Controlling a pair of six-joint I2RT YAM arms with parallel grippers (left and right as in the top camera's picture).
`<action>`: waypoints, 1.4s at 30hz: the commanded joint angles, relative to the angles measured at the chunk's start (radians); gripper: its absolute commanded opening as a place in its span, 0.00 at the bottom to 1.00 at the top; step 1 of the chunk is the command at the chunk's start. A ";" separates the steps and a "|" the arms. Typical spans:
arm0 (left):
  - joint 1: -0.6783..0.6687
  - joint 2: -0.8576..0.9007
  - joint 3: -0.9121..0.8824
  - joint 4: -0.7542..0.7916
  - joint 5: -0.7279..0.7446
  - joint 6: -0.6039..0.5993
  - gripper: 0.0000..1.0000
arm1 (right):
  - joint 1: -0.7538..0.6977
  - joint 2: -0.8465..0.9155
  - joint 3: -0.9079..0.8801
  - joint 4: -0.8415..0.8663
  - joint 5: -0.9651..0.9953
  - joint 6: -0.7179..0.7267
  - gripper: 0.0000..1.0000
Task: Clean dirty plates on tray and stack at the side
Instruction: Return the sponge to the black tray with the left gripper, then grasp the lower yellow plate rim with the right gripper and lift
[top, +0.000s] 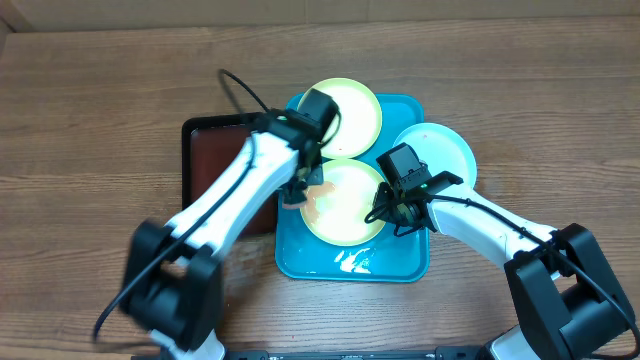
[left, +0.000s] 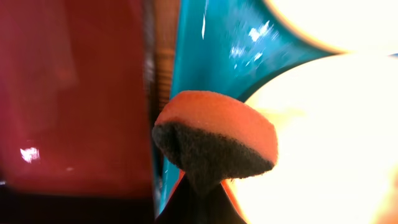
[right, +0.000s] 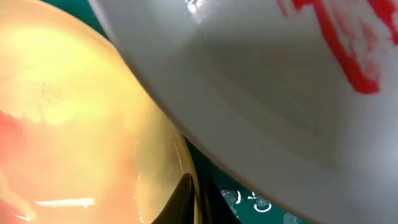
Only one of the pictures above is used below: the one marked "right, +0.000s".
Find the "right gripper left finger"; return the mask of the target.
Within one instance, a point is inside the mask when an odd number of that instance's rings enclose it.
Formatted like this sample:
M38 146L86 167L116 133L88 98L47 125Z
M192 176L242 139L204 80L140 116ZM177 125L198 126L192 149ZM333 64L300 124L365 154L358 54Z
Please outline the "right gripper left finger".
M152 224L193 224L194 219L195 186L192 175L186 173Z

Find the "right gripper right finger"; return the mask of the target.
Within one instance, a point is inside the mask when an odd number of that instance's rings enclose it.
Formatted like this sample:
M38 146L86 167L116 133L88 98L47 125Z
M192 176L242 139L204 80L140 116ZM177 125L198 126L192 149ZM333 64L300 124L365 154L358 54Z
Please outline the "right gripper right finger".
M202 223L241 224L210 177L200 181Z

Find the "yellow-green plate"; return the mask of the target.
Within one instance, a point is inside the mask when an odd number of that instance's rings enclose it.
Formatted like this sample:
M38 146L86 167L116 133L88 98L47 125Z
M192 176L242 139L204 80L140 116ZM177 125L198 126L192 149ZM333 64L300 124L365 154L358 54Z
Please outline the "yellow-green plate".
M1 2L1 222L152 223L180 131L112 43L43 1Z

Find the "light blue plate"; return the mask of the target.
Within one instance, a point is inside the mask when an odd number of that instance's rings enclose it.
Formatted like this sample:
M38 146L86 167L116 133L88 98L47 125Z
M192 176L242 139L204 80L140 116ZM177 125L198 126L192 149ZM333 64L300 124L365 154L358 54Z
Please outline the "light blue plate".
M397 222L396 1L90 4L148 94L245 187L313 222Z

